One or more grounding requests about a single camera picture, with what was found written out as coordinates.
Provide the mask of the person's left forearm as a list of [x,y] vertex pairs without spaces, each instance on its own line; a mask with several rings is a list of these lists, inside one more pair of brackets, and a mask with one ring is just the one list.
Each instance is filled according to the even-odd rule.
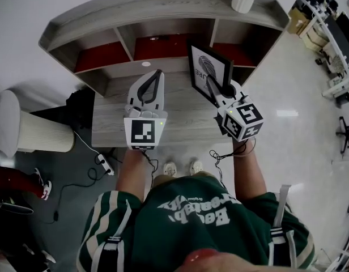
[[115,190],[132,194],[143,202],[148,165],[149,162],[143,152],[127,149]]

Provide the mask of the dark office chair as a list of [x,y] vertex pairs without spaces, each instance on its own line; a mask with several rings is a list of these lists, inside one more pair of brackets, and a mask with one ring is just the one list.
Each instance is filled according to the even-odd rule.
[[8,201],[0,200],[0,209],[20,215],[33,214],[32,207],[26,202],[15,202],[12,198]]

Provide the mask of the person's right forearm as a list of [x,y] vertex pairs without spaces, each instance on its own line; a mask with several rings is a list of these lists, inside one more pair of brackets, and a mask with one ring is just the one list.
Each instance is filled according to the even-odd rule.
[[235,195],[240,202],[244,202],[267,193],[263,174],[258,165],[256,153],[251,141],[233,140],[233,150],[243,151],[241,157],[233,157]]

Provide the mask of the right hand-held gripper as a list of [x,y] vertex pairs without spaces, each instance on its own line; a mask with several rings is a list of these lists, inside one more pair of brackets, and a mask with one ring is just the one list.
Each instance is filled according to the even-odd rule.
[[234,80],[224,87],[224,96],[216,80],[208,75],[206,86],[210,101],[218,106],[216,122],[223,135],[229,135],[237,142],[255,137],[262,125],[263,117],[242,87]]

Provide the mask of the person's right shoe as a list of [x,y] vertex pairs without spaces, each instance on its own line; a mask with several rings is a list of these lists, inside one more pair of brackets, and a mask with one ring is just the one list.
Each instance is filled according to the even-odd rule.
[[202,172],[203,171],[203,165],[202,162],[198,159],[192,160],[189,165],[189,173],[191,176]]

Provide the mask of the cardboard box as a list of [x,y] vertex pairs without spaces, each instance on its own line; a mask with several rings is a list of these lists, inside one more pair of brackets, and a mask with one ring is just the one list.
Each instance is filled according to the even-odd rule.
[[311,28],[302,38],[305,46],[314,51],[319,52],[329,42],[328,39],[319,35],[314,28]]
[[291,18],[288,33],[297,35],[301,34],[309,24],[310,20],[298,8],[291,9],[288,14]]

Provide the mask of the white office desk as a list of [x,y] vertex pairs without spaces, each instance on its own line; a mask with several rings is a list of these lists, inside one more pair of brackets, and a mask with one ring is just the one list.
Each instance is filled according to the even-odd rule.
[[302,39],[311,28],[314,28],[319,35],[328,39],[327,45],[319,51],[321,56],[316,63],[321,65],[326,62],[329,70],[341,77],[341,81],[324,91],[322,96],[335,96],[342,89],[349,91],[349,63],[345,56],[349,51],[349,45],[336,23],[336,19],[342,13],[338,12],[338,3],[335,0],[300,1],[302,6],[309,9],[312,19],[299,34],[299,38]]

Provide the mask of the person's left shoe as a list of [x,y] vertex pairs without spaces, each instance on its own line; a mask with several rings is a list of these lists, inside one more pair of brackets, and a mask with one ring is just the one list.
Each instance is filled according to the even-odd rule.
[[163,165],[163,174],[171,177],[175,177],[177,175],[177,167],[176,164],[172,161],[168,161]]

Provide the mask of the black office chair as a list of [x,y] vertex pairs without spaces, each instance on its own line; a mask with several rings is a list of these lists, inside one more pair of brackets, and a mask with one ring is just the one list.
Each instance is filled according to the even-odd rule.
[[344,130],[337,131],[335,134],[336,136],[344,137],[344,146],[340,151],[341,155],[344,155],[345,151],[349,148],[349,126],[346,124],[343,116],[339,117],[339,121],[343,123]]

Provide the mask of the green printed t-shirt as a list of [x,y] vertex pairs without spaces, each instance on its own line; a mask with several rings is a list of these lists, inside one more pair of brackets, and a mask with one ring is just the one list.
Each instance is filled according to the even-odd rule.
[[79,272],[173,272],[200,249],[235,254],[255,265],[307,269],[313,238],[272,192],[240,202],[212,177],[153,188],[146,200],[101,194],[87,220]]

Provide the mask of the person's shoe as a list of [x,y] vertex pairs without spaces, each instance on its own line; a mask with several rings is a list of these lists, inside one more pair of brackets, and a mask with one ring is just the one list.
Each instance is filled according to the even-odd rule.
[[172,161],[168,161],[163,165],[163,174],[171,177],[175,177],[177,175],[177,167],[176,164]]
[[43,188],[41,198],[46,201],[49,198],[50,192],[52,190],[52,182],[50,180],[44,181],[41,177],[40,171],[37,168],[35,168],[35,174],[38,176],[39,184]]
[[189,173],[191,176],[202,172],[203,171],[203,165],[202,162],[198,159],[192,160],[189,165]]

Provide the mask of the black monitor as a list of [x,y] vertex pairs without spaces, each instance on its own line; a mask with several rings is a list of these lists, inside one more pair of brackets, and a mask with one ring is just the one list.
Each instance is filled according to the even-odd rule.
[[[349,17],[346,15],[345,12],[342,12],[336,19],[336,23],[338,27],[341,29],[341,31],[343,32],[346,38],[346,41],[348,42],[348,45],[349,45]],[[345,54],[345,56],[346,56],[347,63],[349,63],[349,51],[347,52],[347,54]]]

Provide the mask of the black backpack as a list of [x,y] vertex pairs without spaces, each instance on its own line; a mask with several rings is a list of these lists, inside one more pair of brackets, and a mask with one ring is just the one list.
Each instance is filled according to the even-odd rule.
[[81,129],[92,128],[94,101],[95,92],[88,87],[73,92],[66,100],[68,115]]

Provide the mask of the grey wooden shelf unit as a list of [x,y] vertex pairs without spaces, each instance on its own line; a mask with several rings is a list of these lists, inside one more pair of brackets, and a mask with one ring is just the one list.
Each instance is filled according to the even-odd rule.
[[247,14],[231,0],[92,0],[52,19],[39,46],[105,97],[114,78],[187,72],[187,39],[232,60],[244,84],[289,23],[277,0],[254,0]]

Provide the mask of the beige ribbed cylinder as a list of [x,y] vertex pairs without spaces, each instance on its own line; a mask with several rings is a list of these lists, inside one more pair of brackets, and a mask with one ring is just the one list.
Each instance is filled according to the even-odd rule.
[[20,112],[18,151],[69,152],[75,143],[71,127]]

